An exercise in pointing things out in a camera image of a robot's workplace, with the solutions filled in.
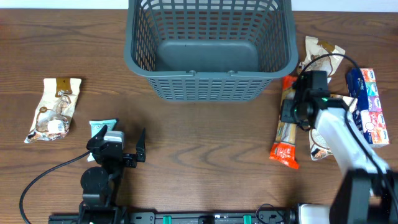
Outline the orange spaghetti packet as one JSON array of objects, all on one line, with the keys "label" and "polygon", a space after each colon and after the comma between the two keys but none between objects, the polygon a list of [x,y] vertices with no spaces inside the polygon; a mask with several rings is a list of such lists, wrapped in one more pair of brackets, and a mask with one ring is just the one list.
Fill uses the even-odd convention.
[{"label": "orange spaghetti packet", "polygon": [[[292,84],[297,80],[297,77],[287,75],[282,79],[282,98],[280,104],[282,105],[285,99],[291,100],[294,98],[295,90],[292,89]],[[298,169],[299,164],[295,160],[295,137],[296,124],[284,123],[279,120],[277,125],[277,132],[274,143],[272,145],[269,159],[279,161],[292,169]]]}]

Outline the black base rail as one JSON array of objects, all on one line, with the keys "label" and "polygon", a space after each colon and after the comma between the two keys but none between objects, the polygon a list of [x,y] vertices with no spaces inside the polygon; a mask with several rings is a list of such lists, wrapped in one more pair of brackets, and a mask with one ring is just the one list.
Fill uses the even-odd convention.
[{"label": "black base rail", "polygon": [[124,215],[115,212],[85,212],[82,215],[51,215],[49,223],[105,223],[105,224],[260,224],[283,223],[297,224],[298,216],[289,210],[261,210],[256,213],[153,213],[135,212]]}]

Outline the grey plastic basket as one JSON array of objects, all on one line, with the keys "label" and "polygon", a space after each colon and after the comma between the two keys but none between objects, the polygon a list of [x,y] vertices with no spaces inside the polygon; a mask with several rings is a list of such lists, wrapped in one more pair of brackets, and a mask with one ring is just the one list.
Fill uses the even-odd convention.
[{"label": "grey plastic basket", "polygon": [[298,64],[291,0],[129,0],[124,59],[165,100],[252,100]]}]

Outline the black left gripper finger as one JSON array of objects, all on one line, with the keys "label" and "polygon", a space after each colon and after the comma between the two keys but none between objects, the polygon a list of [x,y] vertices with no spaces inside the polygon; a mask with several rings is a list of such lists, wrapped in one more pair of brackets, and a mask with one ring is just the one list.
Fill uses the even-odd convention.
[{"label": "black left gripper finger", "polygon": [[104,143],[104,136],[108,130],[107,125],[103,126],[100,131],[94,135],[86,145],[87,150],[99,149]]},{"label": "black left gripper finger", "polygon": [[146,129],[142,130],[140,138],[136,144],[136,161],[137,162],[145,162],[146,161]]}]

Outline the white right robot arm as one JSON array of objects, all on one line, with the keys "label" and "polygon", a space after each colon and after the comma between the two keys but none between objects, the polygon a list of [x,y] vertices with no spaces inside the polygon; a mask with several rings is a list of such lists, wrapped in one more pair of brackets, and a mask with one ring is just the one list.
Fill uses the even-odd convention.
[{"label": "white right robot arm", "polygon": [[303,203],[291,223],[397,223],[397,173],[369,146],[348,105],[332,98],[327,74],[309,71],[292,85],[281,121],[315,128],[335,157],[344,179],[330,206]]}]

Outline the beige rice bag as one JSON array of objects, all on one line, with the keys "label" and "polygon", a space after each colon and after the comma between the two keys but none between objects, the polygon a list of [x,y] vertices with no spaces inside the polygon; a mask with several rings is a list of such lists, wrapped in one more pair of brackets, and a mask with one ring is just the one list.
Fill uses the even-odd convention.
[{"label": "beige rice bag", "polygon": [[[349,106],[350,113],[352,113],[355,110],[358,102],[356,98],[352,98],[350,96],[331,94],[331,97],[341,98]],[[310,130],[309,143],[310,143],[310,155],[313,161],[323,159],[333,154],[328,144],[324,140],[324,138],[319,134],[319,132],[316,129]]]}]

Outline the blue tissue multipack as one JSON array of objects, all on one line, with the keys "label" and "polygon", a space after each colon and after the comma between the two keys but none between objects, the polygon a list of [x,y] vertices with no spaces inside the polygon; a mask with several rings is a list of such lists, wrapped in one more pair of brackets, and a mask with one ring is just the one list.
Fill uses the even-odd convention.
[{"label": "blue tissue multipack", "polygon": [[389,136],[372,68],[353,68],[346,74],[350,97],[358,100],[353,119],[359,131],[372,148],[388,145]]}]

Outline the teal snack packet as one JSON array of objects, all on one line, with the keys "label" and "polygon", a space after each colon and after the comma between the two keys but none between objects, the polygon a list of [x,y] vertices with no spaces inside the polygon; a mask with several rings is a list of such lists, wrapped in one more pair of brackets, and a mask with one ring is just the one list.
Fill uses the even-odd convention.
[{"label": "teal snack packet", "polygon": [[[100,129],[107,125],[108,131],[114,131],[114,127],[118,123],[118,119],[106,119],[106,120],[92,120],[90,121],[90,126],[91,126],[91,137],[96,135]],[[103,145],[100,147],[100,149],[105,149],[106,143],[104,141]]]}]

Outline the beige nut snack bag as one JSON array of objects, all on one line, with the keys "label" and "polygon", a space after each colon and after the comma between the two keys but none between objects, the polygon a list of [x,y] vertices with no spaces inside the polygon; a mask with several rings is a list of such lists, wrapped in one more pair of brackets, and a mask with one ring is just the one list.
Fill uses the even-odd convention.
[{"label": "beige nut snack bag", "polygon": [[54,141],[70,129],[80,93],[80,78],[45,78],[44,91],[24,142]]}]

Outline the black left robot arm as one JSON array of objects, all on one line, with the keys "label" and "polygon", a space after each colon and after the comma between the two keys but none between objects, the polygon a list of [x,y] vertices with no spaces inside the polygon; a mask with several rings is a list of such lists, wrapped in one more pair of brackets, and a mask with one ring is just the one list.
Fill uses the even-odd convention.
[{"label": "black left robot arm", "polygon": [[88,141],[86,148],[98,165],[87,169],[80,179],[83,205],[78,223],[129,223],[127,208],[117,206],[116,197],[124,170],[146,161],[145,137],[143,131],[134,154],[124,152],[124,133],[107,126]]}]

